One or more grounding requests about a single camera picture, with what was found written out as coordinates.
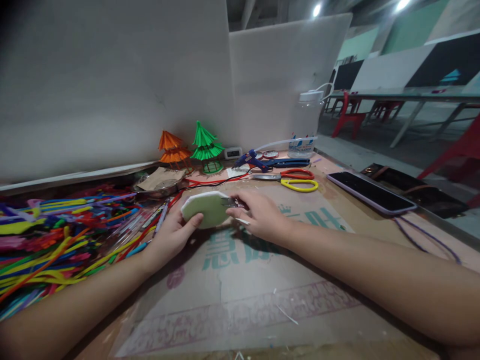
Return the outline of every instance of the black panel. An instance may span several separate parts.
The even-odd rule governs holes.
[[[467,85],[479,71],[480,33],[436,44],[406,87]]]
[[[335,79],[334,90],[350,90],[363,63],[364,61],[360,60],[346,65],[340,65]]]

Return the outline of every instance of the green wall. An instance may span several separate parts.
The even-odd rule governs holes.
[[[341,46],[337,60],[353,55],[356,55],[357,61],[368,58],[378,32],[379,28],[376,27],[363,34],[345,40]]]
[[[423,46],[449,0],[439,0],[399,15],[383,47],[382,55]]]

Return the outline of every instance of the green paper tree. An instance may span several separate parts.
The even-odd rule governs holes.
[[[221,143],[214,143],[215,140],[217,140],[217,137],[209,133],[200,124],[200,121],[197,121],[195,141],[193,142],[194,145],[197,145],[197,148],[191,157],[202,162],[203,172],[206,174],[217,173],[224,168],[218,160],[208,161],[217,157],[225,149]]]

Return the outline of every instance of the paper tree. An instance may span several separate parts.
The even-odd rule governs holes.
[[[201,161],[203,172],[205,174],[218,173],[224,166],[218,160],[218,155],[225,149],[221,143],[214,143],[216,136],[209,133],[201,124],[196,122],[196,134],[194,145],[198,147],[191,156],[193,159]]]
[[[182,143],[182,139],[164,130],[161,133],[160,144],[158,145],[158,150],[165,150],[160,161],[162,163],[169,163],[172,169],[172,164],[175,164],[178,170],[180,170],[179,163],[183,162],[188,173],[191,173],[193,167],[189,157],[192,155],[192,152],[186,147],[182,147]]]

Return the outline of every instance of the ceiling light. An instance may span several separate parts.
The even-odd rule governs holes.
[[[313,17],[316,18],[320,14],[320,4],[317,4],[313,9]]]
[[[399,12],[400,10],[402,10],[404,7],[406,7],[408,4],[409,4],[410,0],[400,0],[398,2],[398,5],[396,6],[396,9],[395,11],[396,12]]]

